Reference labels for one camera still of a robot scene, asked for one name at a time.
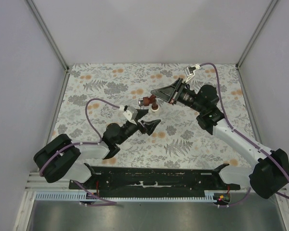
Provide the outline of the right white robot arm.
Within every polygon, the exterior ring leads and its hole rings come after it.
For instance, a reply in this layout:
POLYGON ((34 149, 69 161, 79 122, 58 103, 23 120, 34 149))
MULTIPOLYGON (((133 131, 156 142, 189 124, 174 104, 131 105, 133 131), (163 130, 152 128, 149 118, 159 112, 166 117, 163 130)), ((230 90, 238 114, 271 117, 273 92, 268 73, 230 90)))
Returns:
POLYGON ((195 92, 179 78, 169 86, 152 90, 151 94, 167 103, 181 103, 197 111, 199 126, 224 141, 250 164, 249 168, 222 167, 211 177, 215 189, 236 184, 252 188, 260 197, 268 199, 289 183, 288 155, 281 149, 273 151, 229 125, 217 107, 219 97, 214 86, 204 85, 195 92))

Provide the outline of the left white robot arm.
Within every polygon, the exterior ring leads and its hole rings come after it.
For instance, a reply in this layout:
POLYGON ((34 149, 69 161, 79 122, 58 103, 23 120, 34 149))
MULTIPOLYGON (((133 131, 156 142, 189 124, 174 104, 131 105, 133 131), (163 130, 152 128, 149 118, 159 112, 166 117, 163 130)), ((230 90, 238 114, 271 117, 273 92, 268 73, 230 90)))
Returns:
POLYGON ((110 159, 120 151, 119 145, 134 133, 150 136, 161 122, 160 119, 143 121, 142 117, 149 113, 147 109, 127 107, 123 113, 128 118, 126 123, 122 126, 117 123, 109 124, 100 142, 73 142, 67 134, 61 134, 48 143, 33 157, 40 176, 48 183, 70 179, 80 182, 86 189, 93 188, 96 176, 88 166, 77 163, 78 160, 110 159))

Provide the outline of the white pipe elbow fitting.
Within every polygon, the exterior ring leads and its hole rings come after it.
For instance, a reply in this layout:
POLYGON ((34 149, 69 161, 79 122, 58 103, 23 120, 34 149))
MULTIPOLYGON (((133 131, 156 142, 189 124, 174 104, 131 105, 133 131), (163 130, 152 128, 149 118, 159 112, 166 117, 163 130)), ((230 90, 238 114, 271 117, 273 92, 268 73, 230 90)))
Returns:
POLYGON ((153 109, 153 108, 151 107, 151 108, 149 108, 149 111, 150 111, 150 113, 152 113, 152 114, 158 114, 158 113, 159 113, 159 108, 153 109))

